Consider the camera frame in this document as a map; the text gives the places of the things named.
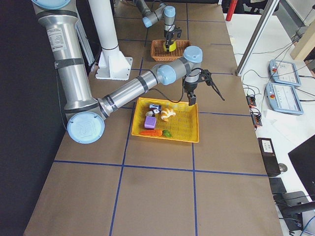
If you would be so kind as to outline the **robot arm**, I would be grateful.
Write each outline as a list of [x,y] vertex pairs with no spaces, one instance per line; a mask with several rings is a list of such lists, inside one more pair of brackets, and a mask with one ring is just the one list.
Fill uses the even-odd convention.
[[149,28],[157,22],[164,20],[164,37],[163,50],[165,52],[173,52],[176,50],[176,42],[173,40],[174,34],[177,37],[181,36],[181,29],[175,25],[176,9],[171,5],[161,3],[159,7],[152,11],[144,0],[132,1],[140,13],[142,14],[142,21],[146,28]]
[[195,100],[193,83],[197,81],[196,73],[201,70],[202,50],[188,46],[180,58],[165,65],[158,64],[130,80],[132,58],[125,57],[119,49],[111,4],[107,0],[89,1],[101,45],[101,58],[105,61],[107,78],[126,83],[101,99],[93,98],[75,29],[78,22],[76,2],[35,0],[32,4],[38,22],[47,31],[55,69],[66,97],[67,131],[74,141],[81,144],[97,141],[105,130],[105,119],[112,112],[158,84],[169,85],[184,78],[184,84],[189,87],[189,98]]

